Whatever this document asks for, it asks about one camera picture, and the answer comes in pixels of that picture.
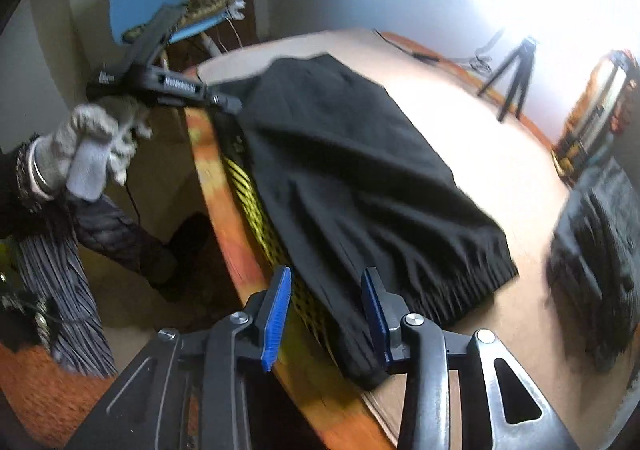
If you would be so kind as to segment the left hand in grey glove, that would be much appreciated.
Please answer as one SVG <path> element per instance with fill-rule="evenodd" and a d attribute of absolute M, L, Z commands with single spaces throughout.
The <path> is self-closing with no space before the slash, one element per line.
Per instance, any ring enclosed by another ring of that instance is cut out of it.
<path fill-rule="evenodd" d="M 122 186 L 138 141 L 152 137 L 149 110 L 137 100 L 106 97 L 75 106 L 52 134 L 29 150 L 29 177 L 48 200 L 63 191 L 96 202 L 109 181 Z"/>

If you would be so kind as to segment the left forearm with bracelets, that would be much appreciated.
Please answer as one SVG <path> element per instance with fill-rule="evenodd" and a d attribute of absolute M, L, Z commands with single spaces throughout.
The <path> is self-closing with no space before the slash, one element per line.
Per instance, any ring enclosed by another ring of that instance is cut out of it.
<path fill-rule="evenodd" d="M 55 136 L 33 136 L 1 155 L 1 239 L 33 236 L 64 187 L 70 161 Z"/>

